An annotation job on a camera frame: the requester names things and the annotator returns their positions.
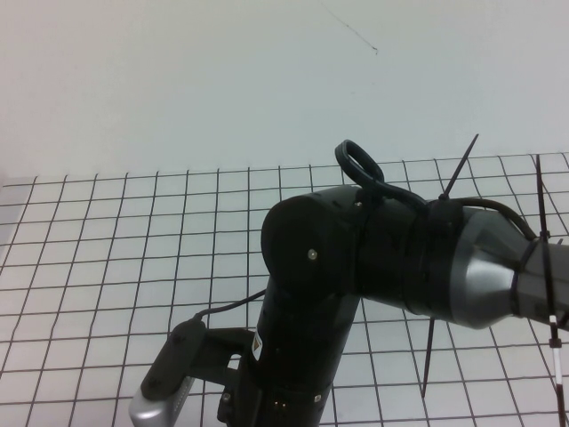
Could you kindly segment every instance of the black bracket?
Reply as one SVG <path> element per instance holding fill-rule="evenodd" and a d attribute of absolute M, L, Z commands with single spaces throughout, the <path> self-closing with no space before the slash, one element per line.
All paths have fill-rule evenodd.
<path fill-rule="evenodd" d="M 207 329 L 191 319 L 177 325 L 150 367 L 140 389 L 148 400 L 171 397 L 186 377 L 233 388 L 237 371 L 228 363 L 251 350 L 254 333 L 243 328 Z"/>

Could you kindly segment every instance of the white wall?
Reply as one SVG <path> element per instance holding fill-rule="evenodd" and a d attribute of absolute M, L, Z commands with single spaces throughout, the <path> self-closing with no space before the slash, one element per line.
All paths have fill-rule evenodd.
<path fill-rule="evenodd" d="M 567 150 L 568 42 L 566 0 L 3 0 L 0 170 Z"/>

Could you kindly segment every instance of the grid paper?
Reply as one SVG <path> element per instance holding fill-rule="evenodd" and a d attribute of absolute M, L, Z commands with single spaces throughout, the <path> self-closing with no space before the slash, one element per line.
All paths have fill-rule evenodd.
<path fill-rule="evenodd" d="M 568 235 L 569 162 L 565 153 L 541 160 L 554 240 Z M 391 183 L 436 198 L 458 162 L 381 167 Z M 473 157 L 452 197 L 497 200 L 537 230 L 534 170 L 528 155 Z M 0 424 L 132 425 L 130 398 L 168 331 L 266 286 L 260 228 L 269 208 L 344 182 L 338 166 L 8 181 L 0 191 Z M 253 329 L 260 306 L 207 322 Z M 423 401 L 428 323 L 360 303 L 321 424 L 556 425 L 547 326 L 509 318 L 473 331 L 438 321 Z M 569 367 L 569 350 L 562 354 Z M 196 380 L 176 425 L 223 425 L 221 392 Z"/>

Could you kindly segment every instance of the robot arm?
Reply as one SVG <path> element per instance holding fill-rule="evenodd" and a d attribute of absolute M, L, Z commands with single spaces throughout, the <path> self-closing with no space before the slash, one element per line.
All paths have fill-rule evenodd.
<path fill-rule="evenodd" d="M 506 206 L 427 203 L 384 184 L 354 146 L 339 148 L 341 165 L 354 179 L 341 153 L 356 154 L 361 188 L 293 197 L 268 213 L 270 279 L 256 333 L 207 330 L 199 318 L 178 325 L 132 401 L 137 427 L 174 425 L 190 378 L 224 385 L 218 418 L 229 427 L 318 426 L 361 297 L 473 328 L 511 315 L 549 324 L 544 245 L 567 328 L 569 248 L 538 240 Z"/>

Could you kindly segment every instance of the wire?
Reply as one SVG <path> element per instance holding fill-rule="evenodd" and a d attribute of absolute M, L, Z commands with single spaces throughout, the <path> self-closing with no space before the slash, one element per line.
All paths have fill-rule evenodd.
<path fill-rule="evenodd" d="M 488 209 L 493 209 L 494 211 L 499 212 L 500 214 L 504 215 L 507 219 L 514 223 L 516 227 L 522 232 L 522 234 L 528 240 L 535 240 L 537 235 L 533 232 L 527 222 L 519 216 L 516 211 L 503 205 L 502 203 L 496 202 L 494 200 L 486 200 L 484 198 L 473 198 L 473 197 L 464 197 L 464 198 L 455 198 L 455 201 L 461 203 L 463 206 L 474 206 L 474 207 L 485 207 Z"/>
<path fill-rule="evenodd" d="M 394 198 L 418 213 L 428 211 L 428 203 L 421 196 L 386 184 L 381 168 L 355 142 L 345 140 L 336 147 L 334 154 L 341 170 L 362 189 L 380 197 Z"/>
<path fill-rule="evenodd" d="M 233 302 L 231 304 L 224 305 L 223 307 L 218 307 L 217 309 L 201 310 L 198 313 L 196 313 L 196 315 L 194 316 L 194 320 L 200 320 L 203 316 L 206 316 L 208 314 L 222 313 L 223 311 L 236 309 L 237 307 L 240 307 L 244 304 L 247 304 L 248 302 L 256 300 L 257 298 L 263 296 L 266 292 L 267 292 L 267 290 L 260 291 L 257 294 L 254 294 L 254 295 L 248 296 L 247 298 L 244 298 L 241 301 Z"/>

